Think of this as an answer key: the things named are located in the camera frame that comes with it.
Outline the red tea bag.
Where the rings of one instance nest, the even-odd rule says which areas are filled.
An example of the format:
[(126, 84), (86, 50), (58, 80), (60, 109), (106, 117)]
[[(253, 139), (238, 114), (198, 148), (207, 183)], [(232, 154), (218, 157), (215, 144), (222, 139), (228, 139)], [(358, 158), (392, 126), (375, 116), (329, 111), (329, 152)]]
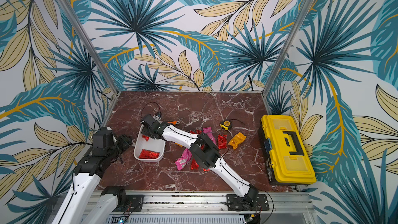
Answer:
[(227, 144), (227, 135), (218, 135), (218, 148), (219, 149), (227, 149), (228, 144)]
[(190, 131), (190, 133), (199, 135), (199, 134), (203, 133), (203, 131), (202, 130), (195, 130), (195, 131)]
[(146, 135), (142, 135), (142, 138), (143, 138), (146, 142), (148, 142), (149, 139), (150, 139), (150, 137), (148, 137), (148, 136), (146, 136)]
[(154, 160), (159, 158), (159, 155), (160, 155), (159, 152), (143, 149), (138, 158)]
[(191, 164), (190, 164), (190, 169), (191, 170), (197, 170), (199, 168), (198, 163), (196, 162), (195, 159), (192, 159)]

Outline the white plastic storage box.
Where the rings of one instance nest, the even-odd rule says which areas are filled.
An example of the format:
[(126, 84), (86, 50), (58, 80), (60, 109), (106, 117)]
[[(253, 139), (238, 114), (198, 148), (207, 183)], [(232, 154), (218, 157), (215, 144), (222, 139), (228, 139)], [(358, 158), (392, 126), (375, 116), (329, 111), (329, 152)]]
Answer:
[[(135, 147), (134, 147), (134, 157), (137, 160), (140, 160), (140, 161), (143, 161), (143, 162), (159, 162), (164, 156), (165, 141), (162, 140), (162, 139), (154, 140), (154, 139), (150, 138), (149, 141), (146, 142), (142, 138), (143, 127), (144, 126), (142, 125), (141, 128), (140, 128), (140, 131), (138, 133), (138, 136), (137, 136), (136, 144), (135, 144)], [(138, 157), (139, 157), (139, 155), (140, 155), (140, 153), (141, 153), (141, 151), (143, 149), (159, 152), (160, 153), (159, 158), (154, 159), (154, 160), (139, 159)]]

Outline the magenta tea bag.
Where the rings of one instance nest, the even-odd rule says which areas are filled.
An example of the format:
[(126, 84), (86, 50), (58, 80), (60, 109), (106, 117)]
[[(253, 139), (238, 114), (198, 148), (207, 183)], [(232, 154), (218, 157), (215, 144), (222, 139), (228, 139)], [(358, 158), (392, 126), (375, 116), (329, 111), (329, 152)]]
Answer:
[(212, 128), (211, 127), (203, 128), (203, 132), (207, 134), (207, 136), (212, 140), (212, 142), (215, 145), (217, 145), (217, 141), (216, 141), (215, 137), (213, 136), (213, 132), (212, 132)]
[(190, 162), (191, 158), (192, 158), (191, 151), (189, 149), (185, 149), (180, 158), (178, 158), (175, 161), (177, 170), (178, 171), (182, 170)]

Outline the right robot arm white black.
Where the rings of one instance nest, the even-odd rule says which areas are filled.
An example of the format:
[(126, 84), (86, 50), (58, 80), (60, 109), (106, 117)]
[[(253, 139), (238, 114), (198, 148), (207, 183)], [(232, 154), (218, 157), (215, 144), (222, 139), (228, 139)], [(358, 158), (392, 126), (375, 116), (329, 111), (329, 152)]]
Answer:
[(259, 191), (248, 181), (240, 177), (225, 161), (218, 146), (206, 133), (192, 134), (173, 126), (168, 122), (155, 120), (147, 114), (141, 119), (144, 135), (153, 139), (174, 142), (190, 150), (198, 165), (209, 169), (221, 177), (246, 204), (254, 206)]

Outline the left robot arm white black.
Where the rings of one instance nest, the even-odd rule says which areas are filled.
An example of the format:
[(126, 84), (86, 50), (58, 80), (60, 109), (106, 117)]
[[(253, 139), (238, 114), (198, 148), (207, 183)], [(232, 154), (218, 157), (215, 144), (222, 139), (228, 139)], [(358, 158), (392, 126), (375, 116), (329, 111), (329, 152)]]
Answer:
[(107, 187), (94, 209), (84, 218), (87, 204), (109, 166), (133, 144), (126, 135), (114, 136), (111, 128), (101, 127), (92, 136), (92, 145), (78, 162), (69, 191), (59, 208), (53, 224), (103, 224), (117, 208), (129, 206), (125, 189)]

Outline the yellow black tape measure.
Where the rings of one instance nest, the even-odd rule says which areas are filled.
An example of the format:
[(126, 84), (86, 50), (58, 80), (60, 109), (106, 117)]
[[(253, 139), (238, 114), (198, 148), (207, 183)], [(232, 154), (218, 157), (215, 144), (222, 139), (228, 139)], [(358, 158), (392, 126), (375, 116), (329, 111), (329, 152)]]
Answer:
[(232, 128), (232, 123), (230, 120), (223, 120), (219, 123), (223, 130), (229, 131)]

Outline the yellow black toolbox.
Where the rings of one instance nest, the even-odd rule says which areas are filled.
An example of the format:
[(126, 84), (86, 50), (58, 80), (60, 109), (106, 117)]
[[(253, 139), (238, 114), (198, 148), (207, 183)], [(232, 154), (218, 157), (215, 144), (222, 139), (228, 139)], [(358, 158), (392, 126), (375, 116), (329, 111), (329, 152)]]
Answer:
[(271, 185), (310, 185), (317, 181), (291, 116), (262, 116), (258, 134)]

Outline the orange handled utility knife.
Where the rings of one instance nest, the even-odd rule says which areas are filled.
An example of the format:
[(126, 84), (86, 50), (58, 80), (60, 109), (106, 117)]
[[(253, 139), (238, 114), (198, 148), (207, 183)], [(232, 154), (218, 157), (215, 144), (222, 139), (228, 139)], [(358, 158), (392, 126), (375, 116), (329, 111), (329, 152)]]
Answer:
[(170, 123), (173, 125), (178, 125), (178, 124), (180, 124), (180, 121), (168, 121), (167, 123)]

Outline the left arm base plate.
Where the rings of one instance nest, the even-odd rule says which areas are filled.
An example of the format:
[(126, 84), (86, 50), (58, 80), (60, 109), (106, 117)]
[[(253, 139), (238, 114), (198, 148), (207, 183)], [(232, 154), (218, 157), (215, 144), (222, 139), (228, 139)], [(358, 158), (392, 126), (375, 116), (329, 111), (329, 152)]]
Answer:
[(144, 195), (116, 196), (117, 206), (112, 210), (115, 212), (141, 212), (144, 202)]

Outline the aluminium front rail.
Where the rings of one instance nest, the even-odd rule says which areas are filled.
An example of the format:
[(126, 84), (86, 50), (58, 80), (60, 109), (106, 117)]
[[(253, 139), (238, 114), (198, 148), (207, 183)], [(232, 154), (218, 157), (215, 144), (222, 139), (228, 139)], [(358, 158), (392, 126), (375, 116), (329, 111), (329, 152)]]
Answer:
[[(319, 224), (321, 221), (309, 194), (304, 192), (261, 192), (266, 194), (269, 211), (228, 211), (226, 195), (231, 192), (126, 191), (144, 195), (141, 212), (115, 212), (104, 224)], [(86, 206), (85, 218), (99, 201), (94, 192)], [(53, 224), (64, 199), (51, 209)]]

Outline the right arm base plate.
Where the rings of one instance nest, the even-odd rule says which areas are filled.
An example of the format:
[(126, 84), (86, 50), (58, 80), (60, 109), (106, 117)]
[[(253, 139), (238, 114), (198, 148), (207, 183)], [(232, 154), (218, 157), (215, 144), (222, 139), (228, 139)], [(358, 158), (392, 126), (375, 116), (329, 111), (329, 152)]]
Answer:
[(269, 211), (270, 200), (267, 199), (266, 194), (259, 194), (257, 200), (253, 203), (249, 203), (245, 198), (238, 197), (234, 194), (226, 195), (225, 205), (228, 211), (243, 212), (243, 211)]

